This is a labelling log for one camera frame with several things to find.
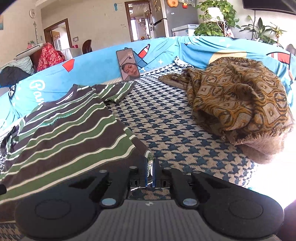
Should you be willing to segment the green brown striped t-shirt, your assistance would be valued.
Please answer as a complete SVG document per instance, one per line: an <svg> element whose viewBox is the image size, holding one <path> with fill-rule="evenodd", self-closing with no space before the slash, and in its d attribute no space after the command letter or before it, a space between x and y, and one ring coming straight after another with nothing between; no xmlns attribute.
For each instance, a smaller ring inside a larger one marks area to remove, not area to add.
<svg viewBox="0 0 296 241"><path fill-rule="evenodd" d="M6 187L1 222L15 219L22 199L94 169L136 166L151 171L151 151L106 106L121 102L134 86L73 85L64 97L36 107L7 133L1 140L1 184Z"/></svg>

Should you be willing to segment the brown patterned blanket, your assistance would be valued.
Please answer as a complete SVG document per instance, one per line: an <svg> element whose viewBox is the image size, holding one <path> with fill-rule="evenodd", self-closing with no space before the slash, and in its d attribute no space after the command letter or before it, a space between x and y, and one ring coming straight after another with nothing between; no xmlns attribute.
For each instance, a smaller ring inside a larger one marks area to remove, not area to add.
<svg viewBox="0 0 296 241"><path fill-rule="evenodd" d="M188 67L159 80L185 90L196 123L256 163L271 162L293 129L285 88L259 61L222 57L204 70Z"/></svg>

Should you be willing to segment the blue white houndstooth sofa cover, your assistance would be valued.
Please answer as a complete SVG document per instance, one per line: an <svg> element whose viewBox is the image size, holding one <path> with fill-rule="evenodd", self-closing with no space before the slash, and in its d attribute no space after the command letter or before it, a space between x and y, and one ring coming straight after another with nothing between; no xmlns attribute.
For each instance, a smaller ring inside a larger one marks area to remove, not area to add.
<svg viewBox="0 0 296 241"><path fill-rule="evenodd" d="M129 81L135 86L121 102L107 102L106 106L148 147L153 162L158 160L161 167L175 168L185 175L201 171L245 187L254 163L241 149L196 124L184 90L159 80L163 75L180 74L183 70L170 64L146 72L140 79ZM150 171L147 184L132 187L127 197L153 200L168 190L153 186Z"/></svg>

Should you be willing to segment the dark jacket with blue lining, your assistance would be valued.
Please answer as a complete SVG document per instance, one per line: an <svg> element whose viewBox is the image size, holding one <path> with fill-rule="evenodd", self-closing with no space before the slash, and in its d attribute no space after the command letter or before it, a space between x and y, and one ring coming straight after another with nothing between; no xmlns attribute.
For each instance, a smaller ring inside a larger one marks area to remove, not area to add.
<svg viewBox="0 0 296 241"><path fill-rule="evenodd" d="M5 67L0 73L1 88L11 87L29 76L29 73L23 71L18 67Z"/></svg>

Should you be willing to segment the smartphone with lit screen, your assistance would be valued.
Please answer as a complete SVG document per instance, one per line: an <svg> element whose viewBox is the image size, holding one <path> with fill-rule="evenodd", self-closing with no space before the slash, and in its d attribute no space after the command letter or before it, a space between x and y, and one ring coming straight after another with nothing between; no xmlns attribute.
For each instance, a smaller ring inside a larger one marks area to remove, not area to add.
<svg viewBox="0 0 296 241"><path fill-rule="evenodd" d="M123 81L140 78L139 69L132 48L116 51L119 69Z"/></svg>

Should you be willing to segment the striped light green pillow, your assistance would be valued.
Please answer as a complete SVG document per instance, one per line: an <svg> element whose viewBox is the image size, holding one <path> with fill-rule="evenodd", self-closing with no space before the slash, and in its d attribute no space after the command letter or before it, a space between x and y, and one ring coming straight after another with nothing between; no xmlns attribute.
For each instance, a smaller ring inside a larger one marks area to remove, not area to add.
<svg viewBox="0 0 296 241"><path fill-rule="evenodd" d="M24 72L26 72L30 75L34 74L33 63L32 63L29 56L24 57L19 60L12 60L12 61L6 63L5 65L1 66L0 70L2 71L6 67L17 67L17 68L22 69Z"/></svg>

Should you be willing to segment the red floral cloth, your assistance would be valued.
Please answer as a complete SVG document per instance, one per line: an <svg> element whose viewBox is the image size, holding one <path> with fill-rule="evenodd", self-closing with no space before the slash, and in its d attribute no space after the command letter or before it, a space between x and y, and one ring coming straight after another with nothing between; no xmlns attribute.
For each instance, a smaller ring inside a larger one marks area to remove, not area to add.
<svg viewBox="0 0 296 241"><path fill-rule="evenodd" d="M65 61L65 56L61 51L56 50L50 43L43 45L41 55L39 57L37 72L45 70L54 65Z"/></svg>

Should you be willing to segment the dark wooden chair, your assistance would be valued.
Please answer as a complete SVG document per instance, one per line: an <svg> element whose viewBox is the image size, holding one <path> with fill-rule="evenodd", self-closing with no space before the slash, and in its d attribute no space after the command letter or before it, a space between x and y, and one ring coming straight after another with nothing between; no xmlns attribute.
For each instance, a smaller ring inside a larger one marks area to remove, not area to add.
<svg viewBox="0 0 296 241"><path fill-rule="evenodd" d="M92 44L92 40L86 40L83 43L83 45L82 45L82 53L83 54L87 54L87 53L92 52L91 44Z"/></svg>

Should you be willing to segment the tall leafy houseplant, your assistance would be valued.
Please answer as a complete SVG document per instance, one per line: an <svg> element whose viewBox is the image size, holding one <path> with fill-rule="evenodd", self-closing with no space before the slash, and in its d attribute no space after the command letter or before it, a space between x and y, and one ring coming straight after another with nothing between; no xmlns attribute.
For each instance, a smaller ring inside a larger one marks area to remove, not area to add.
<svg viewBox="0 0 296 241"><path fill-rule="evenodd" d="M283 48L280 44L280 37L285 32L279 28L279 26L271 23L270 25L264 25L261 18L256 21L253 20L250 15L246 18L250 21L247 25L242 25L240 27L240 32L251 33L251 39L257 42L262 42L270 45L276 45Z"/></svg>

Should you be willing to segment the white chest freezer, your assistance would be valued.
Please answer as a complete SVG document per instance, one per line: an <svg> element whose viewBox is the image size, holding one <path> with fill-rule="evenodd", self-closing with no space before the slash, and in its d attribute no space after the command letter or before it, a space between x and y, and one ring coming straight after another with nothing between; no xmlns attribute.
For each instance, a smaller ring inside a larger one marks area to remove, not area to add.
<svg viewBox="0 0 296 241"><path fill-rule="evenodd" d="M196 30L196 28L199 27L199 24L188 24L188 25L183 25L183 26L179 26L176 28L172 28L171 32L172 32L172 36L188 36L188 37L192 37L194 36L194 32Z"/></svg>

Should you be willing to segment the green leafy potted plant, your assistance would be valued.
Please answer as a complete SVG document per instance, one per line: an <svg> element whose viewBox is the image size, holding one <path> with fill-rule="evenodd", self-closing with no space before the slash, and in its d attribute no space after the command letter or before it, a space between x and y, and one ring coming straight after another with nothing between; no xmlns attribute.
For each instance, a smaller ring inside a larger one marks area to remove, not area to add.
<svg viewBox="0 0 296 241"><path fill-rule="evenodd" d="M240 28L236 10L228 1L200 1L196 8L201 11L202 22L196 27L195 36L231 37L231 29Z"/></svg>

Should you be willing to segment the silver refrigerator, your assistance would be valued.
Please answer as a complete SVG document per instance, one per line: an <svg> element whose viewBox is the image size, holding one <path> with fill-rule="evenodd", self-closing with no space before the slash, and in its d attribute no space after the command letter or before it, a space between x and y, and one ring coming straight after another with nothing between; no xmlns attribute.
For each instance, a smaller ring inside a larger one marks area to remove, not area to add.
<svg viewBox="0 0 296 241"><path fill-rule="evenodd" d="M172 37L172 29L199 24L197 9L179 1L149 1L154 38Z"/></svg>

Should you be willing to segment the round wall clock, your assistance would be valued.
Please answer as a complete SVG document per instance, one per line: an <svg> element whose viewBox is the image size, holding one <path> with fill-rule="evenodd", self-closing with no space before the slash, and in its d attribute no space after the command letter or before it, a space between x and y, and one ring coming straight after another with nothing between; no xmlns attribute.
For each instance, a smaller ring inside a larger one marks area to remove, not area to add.
<svg viewBox="0 0 296 241"><path fill-rule="evenodd" d="M30 16L30 18L34 19L36 17L36 10L35 9L30 9L29 10L29 16Z"/></svg>

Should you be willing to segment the brown wooden door frame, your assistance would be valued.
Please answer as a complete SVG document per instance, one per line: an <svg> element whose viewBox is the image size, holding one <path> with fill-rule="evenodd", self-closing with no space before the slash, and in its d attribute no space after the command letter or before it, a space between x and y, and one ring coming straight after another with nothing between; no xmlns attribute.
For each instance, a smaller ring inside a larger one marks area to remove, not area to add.
<svg viewBox="0 0 296 241"><path fill-rule="evenodd" d="M125 11L132 42L153 38L149 1L125 1Z"/></svg>

